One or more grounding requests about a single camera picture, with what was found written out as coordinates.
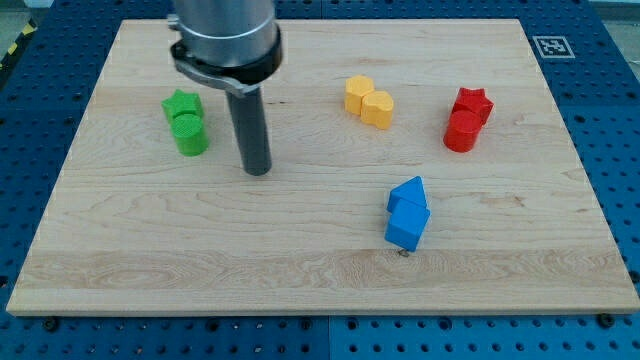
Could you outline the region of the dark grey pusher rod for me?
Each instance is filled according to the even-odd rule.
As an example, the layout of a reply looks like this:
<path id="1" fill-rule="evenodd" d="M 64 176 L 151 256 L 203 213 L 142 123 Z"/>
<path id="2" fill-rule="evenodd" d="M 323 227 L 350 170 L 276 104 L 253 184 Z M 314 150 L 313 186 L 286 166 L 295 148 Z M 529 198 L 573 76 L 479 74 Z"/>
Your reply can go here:
<path id="1" fill-rule="evenodd" d="M 227 103 L 244 171 L 253 176 L 265 175 L 272 161 L 261 88 L 244 97 L 227 93 Z"/>

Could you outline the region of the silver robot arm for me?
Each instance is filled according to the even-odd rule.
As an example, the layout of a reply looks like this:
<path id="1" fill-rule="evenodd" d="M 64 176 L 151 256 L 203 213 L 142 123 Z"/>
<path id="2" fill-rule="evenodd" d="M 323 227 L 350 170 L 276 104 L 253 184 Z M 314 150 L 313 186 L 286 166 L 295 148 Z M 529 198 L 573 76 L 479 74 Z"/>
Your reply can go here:
<path id="1" fill-rule="evenodd" d="M 281 30 L 272 0 L 174 0 L 168 17 L 180 39 L 170 48 L 176 70 L 222 90 L 244 171 L 272 167 L 261 83 L 279 68 Z"/>

